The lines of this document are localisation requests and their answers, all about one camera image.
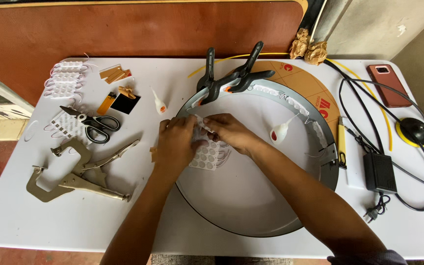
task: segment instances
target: glue bottle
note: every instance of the glue bottle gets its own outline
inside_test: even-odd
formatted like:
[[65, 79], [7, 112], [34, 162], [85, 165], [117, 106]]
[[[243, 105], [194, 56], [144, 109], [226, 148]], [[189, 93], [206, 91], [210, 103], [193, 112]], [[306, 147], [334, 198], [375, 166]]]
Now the glue bottle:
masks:
[[163, 103], [163, 101], [158, 99], [158, 96], [156, 95], [153, 88], [152, 87], [150, 88], [152, 89], [153, 95], [155, 96], [156, 111], [158, 112], [158, 114], [163, 114], [166, 111], [166, 105]]

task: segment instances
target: hand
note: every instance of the hand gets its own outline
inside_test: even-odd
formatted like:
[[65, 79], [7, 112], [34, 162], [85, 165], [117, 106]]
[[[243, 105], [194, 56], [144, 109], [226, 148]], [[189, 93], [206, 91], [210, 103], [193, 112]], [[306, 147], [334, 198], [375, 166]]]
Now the hand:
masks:
[[264, 142], [233, 117], [232, 114], [215, 114], [204, 118], [203, 121], [215, 133], [212, 134], [202, 129], [202, 134], [207, 132], [209, 139], [215, 142], [224, 141], [235, 148], [240, 154], [250, 156], [249, 147], [257, 142]]
[[197, 148], [203, 142], [191, 144], [196, 116], [164, 120], [160, 123], [160, 134], [156, 148], [154, 171], [168, 175], [173, 182], [191, 162]]

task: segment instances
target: phone camera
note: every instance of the phone camera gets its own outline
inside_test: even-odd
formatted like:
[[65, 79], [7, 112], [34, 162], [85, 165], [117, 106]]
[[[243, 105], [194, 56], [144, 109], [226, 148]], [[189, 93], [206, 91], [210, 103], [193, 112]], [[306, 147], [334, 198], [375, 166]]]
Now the phone camera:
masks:
[[389, 69], [387, 69], [386, 67], [376, 67], [375, 69], [380, 74], [384, 74], [384, 73], [388, 73], [389, 72]]

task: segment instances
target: brown wooden board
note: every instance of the brown wooden board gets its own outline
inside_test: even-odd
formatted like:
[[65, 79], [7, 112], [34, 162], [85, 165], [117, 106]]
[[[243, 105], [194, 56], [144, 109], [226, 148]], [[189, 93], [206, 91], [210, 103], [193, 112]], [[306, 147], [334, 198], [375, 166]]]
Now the brown wooden board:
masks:
[[53, 65], [90, 56], [205, 57], [286, 52], [298, 2], [213, 2], [0, 9], [0, 81], [36, 105]]

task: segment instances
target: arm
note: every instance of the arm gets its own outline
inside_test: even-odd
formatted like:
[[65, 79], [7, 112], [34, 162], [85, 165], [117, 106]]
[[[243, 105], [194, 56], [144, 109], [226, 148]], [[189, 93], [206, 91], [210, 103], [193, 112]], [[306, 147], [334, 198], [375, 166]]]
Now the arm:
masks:
[[145, 188], [115, 233], [101, 264], [144, 265], [150, 256], [166, 197], [194, 157], [201, 142], [191, 145], [197, 118], [173, 118], [160, 123], [155, 167]]
[[209, 138], [227, 142], [256, 163], [291, 205], [305, 228], [335, 255], [364, 255], [386, 250], [345, 200], [232, 115], [212, 115], [204, 122], [217, 133], [209, 133]]

